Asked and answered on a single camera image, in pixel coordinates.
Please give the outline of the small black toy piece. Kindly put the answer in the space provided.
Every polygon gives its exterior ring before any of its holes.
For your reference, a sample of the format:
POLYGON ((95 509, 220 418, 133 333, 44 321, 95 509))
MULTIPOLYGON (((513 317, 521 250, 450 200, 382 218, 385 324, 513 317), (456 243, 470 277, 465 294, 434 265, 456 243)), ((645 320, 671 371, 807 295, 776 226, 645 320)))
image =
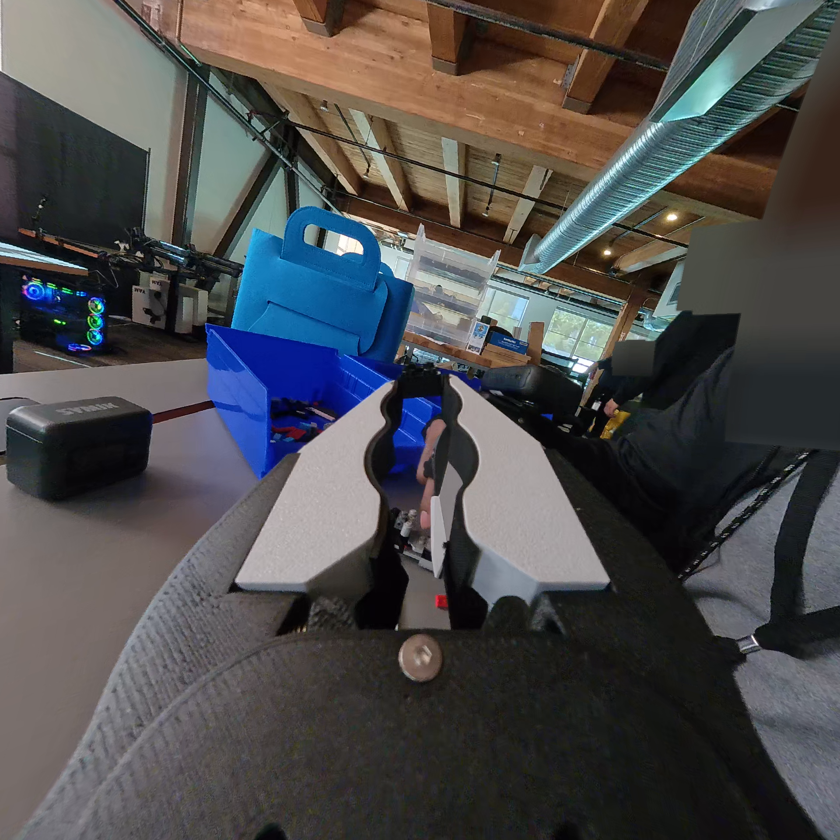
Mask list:
POLYGON ((395 394, 403 400, 441 397, 445 379, 446 372, 433 364, 408 364, 395 380, 395 394))

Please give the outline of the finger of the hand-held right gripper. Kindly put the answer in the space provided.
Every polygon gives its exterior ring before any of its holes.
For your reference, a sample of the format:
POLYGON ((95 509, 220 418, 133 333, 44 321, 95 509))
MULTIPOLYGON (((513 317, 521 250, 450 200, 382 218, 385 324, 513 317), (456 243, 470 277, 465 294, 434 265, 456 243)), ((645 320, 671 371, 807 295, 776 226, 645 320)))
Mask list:
POLYGON ((457 469, 449 463, 448 456, 437 455, 437 446, 444 430, 445 425, 440 425, 429 459, 429 471, 432 474, 430 480, 434 488, 434 493, 429 498, 430 554, 433 572, 438 579, 443 575, 446 546, 452 532, 457 496, 464 484, 457 469))

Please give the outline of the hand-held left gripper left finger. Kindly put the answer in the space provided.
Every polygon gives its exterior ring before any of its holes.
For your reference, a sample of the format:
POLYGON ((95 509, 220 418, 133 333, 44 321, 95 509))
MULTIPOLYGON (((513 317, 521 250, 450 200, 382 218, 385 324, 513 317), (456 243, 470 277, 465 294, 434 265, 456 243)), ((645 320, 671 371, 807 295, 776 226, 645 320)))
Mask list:
POLYGON ((298 453, 235 577, 251 592, 367 592, 386 510, 369 451, 387 429, 380 386, 298 453))

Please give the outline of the pile of red black toy bricks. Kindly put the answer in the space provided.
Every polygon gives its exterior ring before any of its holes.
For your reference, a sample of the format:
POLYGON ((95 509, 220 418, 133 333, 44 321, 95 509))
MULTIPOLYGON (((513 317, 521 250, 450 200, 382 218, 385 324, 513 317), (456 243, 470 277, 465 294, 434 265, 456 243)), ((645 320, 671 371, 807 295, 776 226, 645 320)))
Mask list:
POLYGON ((338 418, 333 409, 320 401, 273 398, 269 404, 269 441, 275 445, 304 445, 322 434, 338 418))

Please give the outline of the blue plastic bin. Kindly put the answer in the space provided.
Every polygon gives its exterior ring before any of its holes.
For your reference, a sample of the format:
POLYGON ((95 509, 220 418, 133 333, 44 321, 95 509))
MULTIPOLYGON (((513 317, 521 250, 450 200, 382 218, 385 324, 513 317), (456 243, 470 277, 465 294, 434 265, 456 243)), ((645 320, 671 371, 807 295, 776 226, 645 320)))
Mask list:
MULTIPOLYGON (((330 406, 339 417, 356 407, 383 384, 402 375, 398 364, 363 360, 349 355, 339 357, 336 376, 336 394, 330 406)), ((440 396, 419 396, 403 401, 400 428, 394 435, 395 456, 398 464, 406 464, 411 457, 420 456, 425 445, 424 429, 438 414, 440 396)))
POLYGON ((207 393, 250 468, 264 478, 306 445, 270 442, 270 401, 289 397, 331 408, 339 358, 347 354, 229 328, 206 332, 207 393))

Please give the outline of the silver ventilation duct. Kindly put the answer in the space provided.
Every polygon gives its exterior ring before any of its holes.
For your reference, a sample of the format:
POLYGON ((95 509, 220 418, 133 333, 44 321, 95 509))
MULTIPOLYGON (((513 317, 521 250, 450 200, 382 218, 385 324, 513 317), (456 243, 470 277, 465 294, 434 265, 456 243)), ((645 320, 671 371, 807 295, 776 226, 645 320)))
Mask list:
POLYGON ((838 1, 703 1, 642 121, 520 269, 544 274, 809 81, 838 1))

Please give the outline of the blue felt bag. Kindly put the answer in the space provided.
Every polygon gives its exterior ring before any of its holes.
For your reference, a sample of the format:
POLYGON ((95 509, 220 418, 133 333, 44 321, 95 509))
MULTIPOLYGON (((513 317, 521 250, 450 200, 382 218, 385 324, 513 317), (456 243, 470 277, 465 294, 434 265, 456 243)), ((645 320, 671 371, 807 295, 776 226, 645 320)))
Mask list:
POLYGON ((382 263, 370 229, 305 206, 279 237, 255 228, 246 253, 232 328, 391 363, 403 341, 414 287, 382 263), (305 240, 309 227, 344 235, 360 253, 337 255, 305 240))

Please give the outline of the black office chair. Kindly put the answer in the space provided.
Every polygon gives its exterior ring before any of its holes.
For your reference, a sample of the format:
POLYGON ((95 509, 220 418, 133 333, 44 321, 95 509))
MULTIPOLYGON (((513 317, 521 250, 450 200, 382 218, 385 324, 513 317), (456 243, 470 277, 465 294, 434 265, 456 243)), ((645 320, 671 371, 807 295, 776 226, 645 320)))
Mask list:
POLYGON ((541 419, 572 425, 583 395, 580 383, 566 374, 532 364, 490 369, 479 389, 489 404, 526 427, 541 419))

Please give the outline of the grey toy brick model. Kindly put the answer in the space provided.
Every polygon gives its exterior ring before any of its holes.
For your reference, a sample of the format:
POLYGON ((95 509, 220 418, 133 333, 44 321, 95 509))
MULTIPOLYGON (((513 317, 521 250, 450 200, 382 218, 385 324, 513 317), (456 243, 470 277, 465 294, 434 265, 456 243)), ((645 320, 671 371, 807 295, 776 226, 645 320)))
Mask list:
POLYGON ((394 507, 390 517, 396 551, 404 560, 433 572, 430 532, 421 528, 419 511, 394 507))

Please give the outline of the person's right forearm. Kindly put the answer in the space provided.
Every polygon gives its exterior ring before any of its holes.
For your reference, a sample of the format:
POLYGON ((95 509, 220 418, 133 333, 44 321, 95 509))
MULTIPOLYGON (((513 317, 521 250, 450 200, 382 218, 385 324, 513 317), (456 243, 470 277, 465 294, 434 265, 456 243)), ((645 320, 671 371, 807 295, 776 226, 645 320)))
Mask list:
POLYGON ((723 513, 722 421, 663 414, 617 441, 576 437, 544 418, 528 431, 597 489, 672 572, 697 556, 723 513))

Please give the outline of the black monitor screen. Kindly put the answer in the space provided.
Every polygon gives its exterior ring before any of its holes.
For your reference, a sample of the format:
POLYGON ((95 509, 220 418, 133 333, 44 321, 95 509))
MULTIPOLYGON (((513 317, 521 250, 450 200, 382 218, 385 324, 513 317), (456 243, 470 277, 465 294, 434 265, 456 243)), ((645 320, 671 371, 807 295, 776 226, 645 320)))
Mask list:
POLYGON ((1 75, 1 235, 109 246, 145 221, 150 155, 1 75))

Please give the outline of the clear plastic drawer stack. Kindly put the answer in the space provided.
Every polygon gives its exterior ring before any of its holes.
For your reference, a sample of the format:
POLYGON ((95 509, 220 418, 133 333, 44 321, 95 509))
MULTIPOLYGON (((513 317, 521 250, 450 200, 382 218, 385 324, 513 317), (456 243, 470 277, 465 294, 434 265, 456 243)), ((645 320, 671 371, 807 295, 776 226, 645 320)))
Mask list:
POLYGON ((406 273, 414 287, 406 330, 464 350, 500 255, 485 258, 438 243, 420 225, 406 273))

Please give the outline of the computer case with coloured lights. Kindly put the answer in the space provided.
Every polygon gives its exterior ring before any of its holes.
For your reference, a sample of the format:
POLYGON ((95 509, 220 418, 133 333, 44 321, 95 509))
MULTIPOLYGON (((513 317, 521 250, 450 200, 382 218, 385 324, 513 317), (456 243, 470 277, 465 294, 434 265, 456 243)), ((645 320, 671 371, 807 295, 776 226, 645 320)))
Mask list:
POLYGON ((97 287, 47 274, 24 273, 20 285, 21 340, 70 354, 90 355, 109 346, 109 307, 97 287))

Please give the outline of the blue white cardboard box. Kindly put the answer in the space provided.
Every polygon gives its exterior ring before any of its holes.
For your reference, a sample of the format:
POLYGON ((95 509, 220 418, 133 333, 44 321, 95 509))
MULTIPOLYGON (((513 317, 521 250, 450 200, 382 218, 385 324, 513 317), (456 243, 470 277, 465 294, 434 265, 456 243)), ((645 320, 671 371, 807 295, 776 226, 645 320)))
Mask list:
POLYGON ((466 349, 471 353, 482 354, 487 346, 519 355, 529 354, 527 342, 514 338, 506 330, 492 324, 488 317, 481 317, 469 334, 466 349))

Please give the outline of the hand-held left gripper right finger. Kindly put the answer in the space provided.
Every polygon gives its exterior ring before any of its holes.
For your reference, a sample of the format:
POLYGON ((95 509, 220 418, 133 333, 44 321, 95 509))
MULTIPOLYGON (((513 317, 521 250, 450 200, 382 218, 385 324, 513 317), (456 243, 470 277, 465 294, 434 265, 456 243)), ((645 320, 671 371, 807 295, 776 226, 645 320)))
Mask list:
POLYGON ((611 581, 541 444, 459 379, 441 404, 447 455, 463 480, 446 546, 448 603, 603 592, 611 581))

